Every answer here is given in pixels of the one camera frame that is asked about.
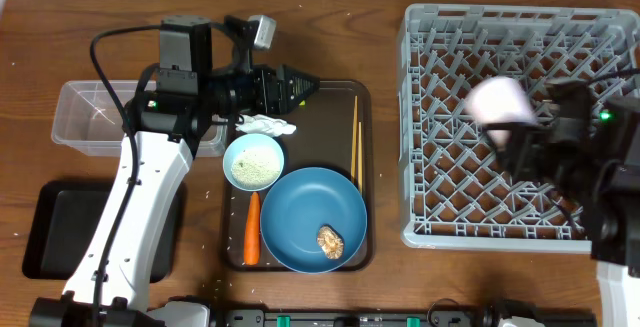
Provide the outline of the white rice pile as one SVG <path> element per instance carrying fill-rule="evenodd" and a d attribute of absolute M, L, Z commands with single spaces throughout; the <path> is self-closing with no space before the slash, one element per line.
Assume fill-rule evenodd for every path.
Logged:
<path fill-rule="evenodd" d="M 246 190 L 261 190 L 280 175 L 278 155 L 268 147 L 243 150 L 231 165 L 231 175 Z"/>

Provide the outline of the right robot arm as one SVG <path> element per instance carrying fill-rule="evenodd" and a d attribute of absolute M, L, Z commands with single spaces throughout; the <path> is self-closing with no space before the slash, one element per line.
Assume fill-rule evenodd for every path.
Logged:
<path fill-rule="evenodd" d="M 556 110 L 535 116 L 520 83 L 481 82 L 465 109 L 481 126 L 499 166 L 515 181 L 550 183 L 582 206 L 582 226 L 597 262 L 606 326 L 639 323 L 639 101 L 609 98 L 592 115 L 592 81 L 560 79 L 548 87 Z"/>

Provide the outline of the light blue bowl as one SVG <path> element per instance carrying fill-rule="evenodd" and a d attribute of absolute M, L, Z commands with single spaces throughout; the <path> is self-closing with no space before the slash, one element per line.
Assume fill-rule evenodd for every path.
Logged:
<path fill-rule="evenodd" d="M 263 134 L 257 134 L 257 133 L 252 133 L 252 134 L 246 134 L 243 135 L 241 137 L 238 137 L 237 139 L 235 139 L 227 148 L 224 157 L 223 157 L 223 170 L 224 170 L 224 175 L 227 179 L 227 181 L 233 185 L 234 187 L 236 187 L 237 189 L 243 190 L 243 191 L 249 191 L 249 192 L 254 192 L 254 191 L 261 191 L 264 190 L 268 187 L 270 187 L 278 178 L 272 182 L 270 185 L 268 185 L 267 187 L 261 189 L 261 190 L 246 190 L 242 187 L 240 187 L 237 182 L 233 179 L 232 175 L 231 175 L 231 165 L 234 161 L 234 159 L 245 149 L 248 148 L 252 148 L 252 147 L 268 147 L 270 149 L 272 149 L 279 157 L 279 161 L 280 161 L 280 175 L 282 174 L 283 170 L 284 170 L 284 163 L 285 163 L 285 159 L 284 159 L 284 153 L 283 150 L 280 146 L 280 144 L 272 137 L 263 135 Z"/>

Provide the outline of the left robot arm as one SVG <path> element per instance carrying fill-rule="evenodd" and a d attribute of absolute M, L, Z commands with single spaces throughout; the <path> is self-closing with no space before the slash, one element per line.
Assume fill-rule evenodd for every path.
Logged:
<path fill-rule="evenodd" d="M 264 15 L 222 22 L 172 15 L 158 25 L 159 59 L 133 97 L 117 102 L 124 137 L 118 172 L 92 240 L 57 299 L 40 298 L 33 326 L 209 326 L 209 304 L 181 298 L 149 306 L 153 261 L 171 203 L 214 125 L 246 113 L 284 115 L 320 85 L 288 66 L 255 65 L 276 24 Z"/>

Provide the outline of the blue plate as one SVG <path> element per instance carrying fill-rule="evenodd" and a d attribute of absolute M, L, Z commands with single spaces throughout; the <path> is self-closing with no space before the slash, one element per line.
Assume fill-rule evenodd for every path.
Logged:
<path fill-rule="evenodd" d="M 260 227 L 267 250 L 280 264 L 300 273 L 325 273 L 356 255 L 366 239 L 368 212 L 349 178 L 331 169 L 307 167 L 286 174 L 270 188 Z M 323 227 L 341 238 L 340 258 L 328 258 L 317 243 Z"/>

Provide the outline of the white tissue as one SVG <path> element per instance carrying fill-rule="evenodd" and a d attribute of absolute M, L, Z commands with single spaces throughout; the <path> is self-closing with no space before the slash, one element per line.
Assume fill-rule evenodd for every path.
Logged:
<path fill-rule="evenodd" d="M 268 117 L 265 115 L 242 115 L 240 122 L 236 124 L 236 130 L 245 134 L 264 134 L 270 137 L 292 135 L 297 127 L 285 120 Z"/>

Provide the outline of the brown mushroom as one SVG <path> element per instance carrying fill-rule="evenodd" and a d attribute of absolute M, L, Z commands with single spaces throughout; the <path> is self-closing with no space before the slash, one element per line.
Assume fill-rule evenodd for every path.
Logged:
<path fill-rule="evenodd" d="M 317 244 L 328 259 L 337 260 L 344 253 L 344 241 L 330 226 L 322 226 L 317 234 Z"/>

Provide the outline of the pink cup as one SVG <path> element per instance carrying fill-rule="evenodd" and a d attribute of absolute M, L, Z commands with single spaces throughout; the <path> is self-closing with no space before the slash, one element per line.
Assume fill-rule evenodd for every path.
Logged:
<path fill-rule="evenodd" d="M 481 127 L 494 123 L 538 123 L 521 84 L 510 77 L 492 77 L 479 83 L 466 96 L 464 109 Z"/>

